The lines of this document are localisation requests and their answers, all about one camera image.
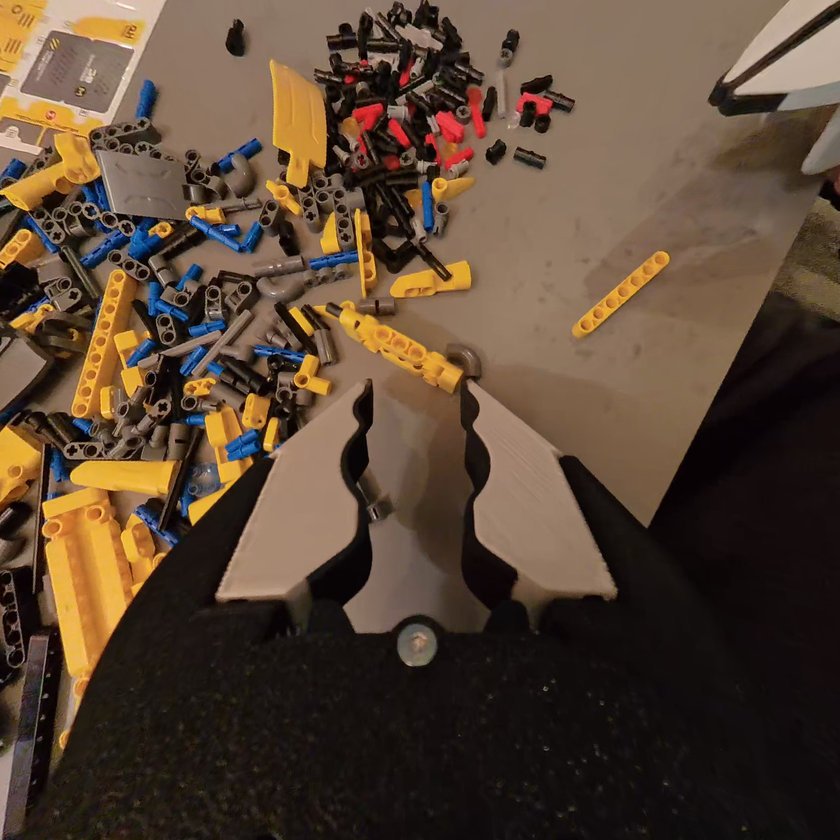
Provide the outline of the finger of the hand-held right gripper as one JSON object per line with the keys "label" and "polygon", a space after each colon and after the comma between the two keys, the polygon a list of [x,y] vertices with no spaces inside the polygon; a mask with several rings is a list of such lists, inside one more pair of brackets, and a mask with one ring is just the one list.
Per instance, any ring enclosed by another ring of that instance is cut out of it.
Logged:
{"label": "finger of the hand-held right gripper", "polygon": [[837,18],[808,24],[745,70],[721,77],[712,106],[734,117],[838,104],[838,36]]}
{"label": "finger of the hand-held right gripper", "polygon": [[[790,1],[773,16],[771,21],[755,36],[736,63],[722,76],[736,75],[745,70],[768,50],[812,22],[837,18],[839,2]],[[712,105],[712,91],[708,102]]]}

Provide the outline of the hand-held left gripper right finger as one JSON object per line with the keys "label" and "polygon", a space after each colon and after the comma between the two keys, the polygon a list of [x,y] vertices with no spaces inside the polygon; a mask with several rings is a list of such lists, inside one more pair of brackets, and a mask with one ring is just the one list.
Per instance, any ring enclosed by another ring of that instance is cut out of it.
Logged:
{"label": "hand-held left gripper right finger", "polygon": [[561,452],[477,381],[460,387],[465,471],[461,573],[487,610],[508,602],[538,623],[550,603],[617,585],[561,465]]}

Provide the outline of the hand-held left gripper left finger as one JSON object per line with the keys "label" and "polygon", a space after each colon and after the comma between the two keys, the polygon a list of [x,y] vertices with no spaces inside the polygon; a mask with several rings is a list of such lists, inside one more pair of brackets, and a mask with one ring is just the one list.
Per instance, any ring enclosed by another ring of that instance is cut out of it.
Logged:
{"label": "hand-held left gripper left finger", "polygon": [[280,602],[307,624],[315,602],[347,605],[371,575],[368,503],[370,379],[278,447],[216,590],[216,601]]}

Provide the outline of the yellow holed connector assembly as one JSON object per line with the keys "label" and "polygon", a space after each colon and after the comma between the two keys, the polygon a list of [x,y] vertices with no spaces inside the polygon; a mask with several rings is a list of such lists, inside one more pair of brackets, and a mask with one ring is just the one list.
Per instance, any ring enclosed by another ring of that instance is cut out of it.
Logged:
{"label": "yellow holed connector assembly", "polygon": [[454,394],[464,371],[437,351],[377,321],[371,315],[339,307],[338,321],[352,340],[427,384]]}

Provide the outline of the short yellow holed beam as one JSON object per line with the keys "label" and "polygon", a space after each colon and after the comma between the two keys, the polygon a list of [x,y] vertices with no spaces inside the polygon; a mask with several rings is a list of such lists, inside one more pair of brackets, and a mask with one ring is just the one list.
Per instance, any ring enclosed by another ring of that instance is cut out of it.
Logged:
{"label": "short yellow holed beam", "polygon": [[608,320],[614,313],[618,312],[649,281],[664,270],[669,263],[669,253],[662,250],[648,257],[641,266],[619,282],[582,318],[579,318],[573,323],[571,329],[572,336],[579,340],[592,334],[605,320]]}

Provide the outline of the yellow curved panel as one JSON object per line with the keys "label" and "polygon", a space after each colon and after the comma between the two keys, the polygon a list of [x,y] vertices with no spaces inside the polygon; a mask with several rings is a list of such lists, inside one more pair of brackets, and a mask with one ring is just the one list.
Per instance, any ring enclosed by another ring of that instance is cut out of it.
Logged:
{"label": "yellow curved panel", "polygon": [[287,183],[304,188],[310,169],[322,169],[327,159],[327,120],[320,89],[296,71],[271,60],[274,97],[273,144],[289,154]]}

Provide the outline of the grey pin connector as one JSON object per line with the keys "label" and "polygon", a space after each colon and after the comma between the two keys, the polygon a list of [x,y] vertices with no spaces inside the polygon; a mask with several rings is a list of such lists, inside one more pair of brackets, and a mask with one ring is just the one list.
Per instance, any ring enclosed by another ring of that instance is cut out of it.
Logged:
{"label": "grey pin connector", "polygon": [[391,515],[392,501],[373,475],[371,467],[367,467],[359,477],[357,487],[364,500],[369,523],[383,522]]}

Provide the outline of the pile of mixed building pieces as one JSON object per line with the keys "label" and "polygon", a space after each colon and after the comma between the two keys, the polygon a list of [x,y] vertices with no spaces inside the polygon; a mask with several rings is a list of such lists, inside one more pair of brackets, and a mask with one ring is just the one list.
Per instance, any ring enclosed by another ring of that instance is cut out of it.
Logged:
{"label": "pile of mixed building pieces", "polygon": [[[2,198],[28,214],[2,249],[2,528],[43,478],[38,548],[30,569],[2,568],[2,686],[26,667],[12,781],[25,810],[52,750],[64,657],[77,709],[114,629],[165,553],[255,462],[302,424],[320,375],[334,364],[339,307],[382,317],[376,259],[404,266],[444,219],[379,215],[341,175],[310,169],[308,184],[280,174],[253,199],[252,140],[213,164],[185,153],[183,220],[127,216],[109,205],[95,151],[158,148],[151,100],[132,122],[56,136],[54,165],[3,174]],[[115,337],[112,383],[100,413],[70,414],[110,272],[137,280],[129,327]],[[12,281],[36,273],[40,292]]]}

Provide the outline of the long yellow holed beam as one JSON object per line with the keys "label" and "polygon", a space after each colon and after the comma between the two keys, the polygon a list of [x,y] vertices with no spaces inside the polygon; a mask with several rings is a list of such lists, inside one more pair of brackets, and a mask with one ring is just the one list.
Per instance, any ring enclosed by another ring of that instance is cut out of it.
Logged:
{"label": "long yellow holed beam", "polygon": [[119,359],[114,340],[129,327],[137,286],[137,280],[123,269],[110,272],[72,398],[73,418],[91,418],[100,413],[100,391],[112,383]]}

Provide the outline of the yellow fin piece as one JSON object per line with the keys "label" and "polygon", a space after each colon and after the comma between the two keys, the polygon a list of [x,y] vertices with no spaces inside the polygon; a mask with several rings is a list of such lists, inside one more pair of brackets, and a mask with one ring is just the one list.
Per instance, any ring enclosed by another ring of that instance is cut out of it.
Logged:
{"label": "yellow fin piece", "polygon": [[446,266],[449,278],[444,279],[433,269],[425,269],[399,276],[392,283],[391,297],[395,299],[430,298],[438,293],[467,291],[471,288],[472,276],[469,262],[461,260]]}

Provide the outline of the dark grey slanted panel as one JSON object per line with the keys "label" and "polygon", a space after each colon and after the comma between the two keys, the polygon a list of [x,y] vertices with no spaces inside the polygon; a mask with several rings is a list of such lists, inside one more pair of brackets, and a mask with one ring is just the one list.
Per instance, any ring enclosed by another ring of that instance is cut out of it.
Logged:
{"label": "dark grey slanted panel", "polygon": [[110,150],[94,155],[114,213],[171,221],[185,218],[189,202],[183,192],[183,163]]}

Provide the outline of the pile of black red pins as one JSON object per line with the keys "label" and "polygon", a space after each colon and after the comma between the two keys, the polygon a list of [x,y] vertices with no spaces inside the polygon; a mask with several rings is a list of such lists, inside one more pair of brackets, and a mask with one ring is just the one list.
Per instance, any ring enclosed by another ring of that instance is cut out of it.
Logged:
{"label": "pile of black red pins", "polygon": [[502,138],[476,152],[493,121],[545,134],[576,105],[552,74],[509,87],[511,66],[499,67],[487,80],[434,2],[367,7],[325,39],[329,66],[313,79],[326,106],[326,172],[341,175],[348,192],[361,191],[379,215],[421,217],[422,232],[472,189],[477,156],[496,166],[508,155]]}

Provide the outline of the yellow grey sticker sheet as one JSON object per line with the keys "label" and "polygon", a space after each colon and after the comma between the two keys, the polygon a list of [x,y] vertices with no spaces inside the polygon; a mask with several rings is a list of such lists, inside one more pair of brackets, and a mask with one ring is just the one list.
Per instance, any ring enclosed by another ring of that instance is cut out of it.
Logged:
{"label": "yellow grey sticker sheet", "polygon": [[50,131],[110,123],[164,5],[2,1],[2,147],[36,154]]}

